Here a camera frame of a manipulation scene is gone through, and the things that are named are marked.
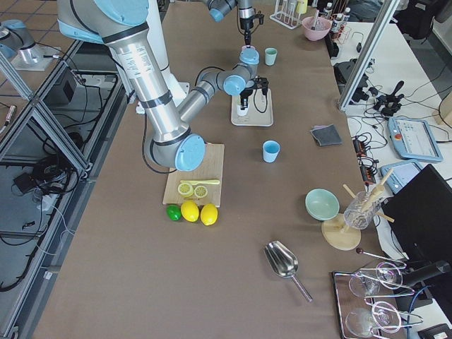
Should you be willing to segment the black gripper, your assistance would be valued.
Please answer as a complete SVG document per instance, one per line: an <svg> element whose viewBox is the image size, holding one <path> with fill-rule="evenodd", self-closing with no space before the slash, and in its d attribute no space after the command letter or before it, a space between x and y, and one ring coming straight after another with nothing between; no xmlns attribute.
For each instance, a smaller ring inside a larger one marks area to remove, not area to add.
<svg viewBox="0 0 452 339"><path fill-rule="evenodd" d="M239 108L245 109L249 106L249 96L252 94L253 90L262 89L264 96L268 94L268 79L265 77L257 76L251 79L251 85L247 85L243 91L239 94Z"/></svg>
<svg viewBox="0 0 452 339"><path fill-rule="evenodd" d="M263 25L264 15L254 9L239 9L239 30L243 32L244 45L251 45L251 32L254 29L254 21L258 20L259 25Z"/></svg>

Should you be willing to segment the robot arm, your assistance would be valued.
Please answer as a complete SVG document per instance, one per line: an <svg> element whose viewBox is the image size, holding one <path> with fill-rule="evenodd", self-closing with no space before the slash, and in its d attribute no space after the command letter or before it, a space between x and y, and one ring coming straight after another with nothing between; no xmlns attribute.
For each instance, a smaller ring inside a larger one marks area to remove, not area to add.
<svg viewBox="0 0 452 339"><path fill-rule="evenodd" d="M201 136L192 133L189 122L216 92L237 96L253 85L258 51L246 45L232 70L204 73L176 105L148 41L149 1L58 1L57 9L63 35L106 45L117 54L153 125L153 138L146 141L143 154L158 165L183 172L199 167L206 145Z"/></svg>
<svg viewBox="0 0 452 339"><path fill-rule="evenodd" d="M264 15L254 8L253 1L248 0L206 0L203 3L208 8L210 16L215 22L220 22L233 9L237 11L237 29L244 38L244 45L251 46L251 36L256 30L254 21L263 25Z"/></svg>

